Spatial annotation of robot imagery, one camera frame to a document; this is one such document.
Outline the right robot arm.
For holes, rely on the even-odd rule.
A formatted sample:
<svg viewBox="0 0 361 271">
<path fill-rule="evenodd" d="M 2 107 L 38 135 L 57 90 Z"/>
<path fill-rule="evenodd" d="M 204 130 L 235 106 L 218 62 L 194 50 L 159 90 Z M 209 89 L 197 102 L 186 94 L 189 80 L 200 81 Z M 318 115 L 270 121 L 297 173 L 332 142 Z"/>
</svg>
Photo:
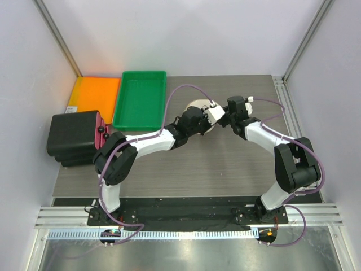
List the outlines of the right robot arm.
<svg viewBox="0 0 361 271">
<path fill-rule="evenodd" d="M 256 219 L 267 223 L 294 196 L 309 194 L 311 192 L 305 188 L 324 181 L 324 169 L 308 138 L 285 136 L 269 128 L 264 121 L 249 116 L 246 106 L 252 99 L 229 97 L 223 108 L 225 115 L 218 123 L 223 127 L 229 125 L 237 136 L 257 144 L 274 157 L 276 182 L 254 204 Z"/>
</svg>

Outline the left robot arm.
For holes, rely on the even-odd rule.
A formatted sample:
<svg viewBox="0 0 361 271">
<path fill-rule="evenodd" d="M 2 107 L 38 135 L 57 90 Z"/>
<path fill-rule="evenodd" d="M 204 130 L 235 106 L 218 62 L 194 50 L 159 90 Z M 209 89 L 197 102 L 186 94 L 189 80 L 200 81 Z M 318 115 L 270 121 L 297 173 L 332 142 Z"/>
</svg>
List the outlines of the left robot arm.
<svg viewBox="0 0 361 271">
<path fill-rule="evenodd" d="M 174 122 L 159 131 L 125 136 L 113 133 L 93 157 L 99 175 L 98 205 L 88 211 L 89 226 L 115 225 L 121 217 L 120 186 L 136 159 L 185 145 L 189 137 L 205 134 L 213 127 L 210 107 L 188 107 Z"/>
</svg>

